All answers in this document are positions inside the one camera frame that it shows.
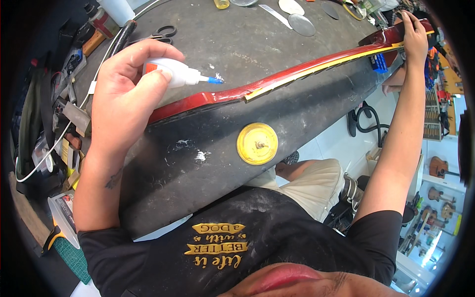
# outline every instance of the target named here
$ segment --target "white bottle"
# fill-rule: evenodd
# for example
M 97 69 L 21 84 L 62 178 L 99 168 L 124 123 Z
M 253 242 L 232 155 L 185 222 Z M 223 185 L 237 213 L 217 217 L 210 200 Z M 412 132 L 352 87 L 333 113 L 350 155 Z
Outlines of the white bottle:
M 214 77 L 205 77 L 196 69 L 189 68 L 180 61 L 169 58 L 150 58 L 143 64 L 143 74 L 161 69 L 171 74 L 171 81 L 168 88 L 184 85 L 195 85 L 200 81 L 207 81 L 212 84 L 222 84 L 223 81 Z
M 128 20 L 135 17 L 127 0 L 97 0 L 97 3 L 107 11 L 119 27 L 123 27 Z

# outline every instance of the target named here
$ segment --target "lips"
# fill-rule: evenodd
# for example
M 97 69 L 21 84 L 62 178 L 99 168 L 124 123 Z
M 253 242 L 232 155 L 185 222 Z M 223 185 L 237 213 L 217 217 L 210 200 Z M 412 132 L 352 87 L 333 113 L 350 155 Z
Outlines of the lips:
M 309 280 L 320 280 L 323 276 L 308 266 L 294 263 L 279 265 L 266 273 L 251 288 L 252 294 L 268 292 Z

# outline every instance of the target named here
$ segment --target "black t-shirt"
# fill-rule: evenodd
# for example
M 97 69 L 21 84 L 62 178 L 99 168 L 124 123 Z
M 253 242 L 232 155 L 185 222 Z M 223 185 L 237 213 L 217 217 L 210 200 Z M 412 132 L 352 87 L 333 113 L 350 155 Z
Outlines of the black t-shirt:
M 79 232 L 78 238 L 103 297 L 217 296 L 279 262 L 389 285 L 401 220 L 395 211 L 375 212 L 344 237 L 284 194 L 244 188 L 155 240 L 132 242 L 120 228 Z

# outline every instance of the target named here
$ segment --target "hand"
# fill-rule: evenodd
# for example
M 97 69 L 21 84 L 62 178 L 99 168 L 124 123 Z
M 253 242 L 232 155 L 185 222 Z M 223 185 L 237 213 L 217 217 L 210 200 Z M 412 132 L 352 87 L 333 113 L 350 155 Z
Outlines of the hand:
M 404 22 L 404 50 L 408 65 L 424 67 L 429 47 L 426 29 L 412 13 L 403 10 L 401 15 Z
M 154 70 L 142 76 L 150 57 L 184 61 L 173 46 L 152 39 L 133 44 L 106 60 L 99 70 L 92 104 L 91 148 L 123 156 L 145 130 L 171 76 Z

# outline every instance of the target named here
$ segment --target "beige shorts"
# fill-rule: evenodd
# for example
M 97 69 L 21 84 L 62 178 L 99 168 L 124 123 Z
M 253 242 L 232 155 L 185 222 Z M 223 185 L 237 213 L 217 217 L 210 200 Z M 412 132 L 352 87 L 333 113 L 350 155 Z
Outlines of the beige shorts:
M 343 170 L 336 159 L 317 160 L 293 182 L 279 187 L 276 167 L 246 183 L 246 186 L 271 189 L 294 199 L 307 213 L 323 222 L 339 199 L 344 186 Z

